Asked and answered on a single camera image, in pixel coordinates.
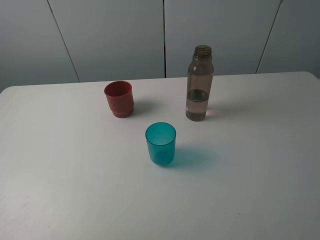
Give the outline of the teal transparent plastic cup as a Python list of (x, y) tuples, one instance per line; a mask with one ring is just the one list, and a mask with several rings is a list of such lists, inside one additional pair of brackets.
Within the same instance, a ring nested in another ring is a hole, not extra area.
[(176, 136), (176, 129), (167, 122), (156, 122), (146, 129), (148, 153), (154, 164), (167, 166), (174, 160)]

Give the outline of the red plastic cup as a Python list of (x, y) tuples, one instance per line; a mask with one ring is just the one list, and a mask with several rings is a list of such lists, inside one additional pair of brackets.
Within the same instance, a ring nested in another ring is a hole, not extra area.
[(132, 85), (127, 81), (114, 81), (104, 88), (109, 108), (117, 118), (127, 118), (134, 112)]

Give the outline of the brown transparent plastic bottle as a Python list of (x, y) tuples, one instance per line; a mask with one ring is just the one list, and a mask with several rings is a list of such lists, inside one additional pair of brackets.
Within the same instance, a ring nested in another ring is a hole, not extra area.
[(212, 48), (198, 45), (187, 71), (185, 115), (189, 120), (200, 122), (206, 117), (213, 76)]

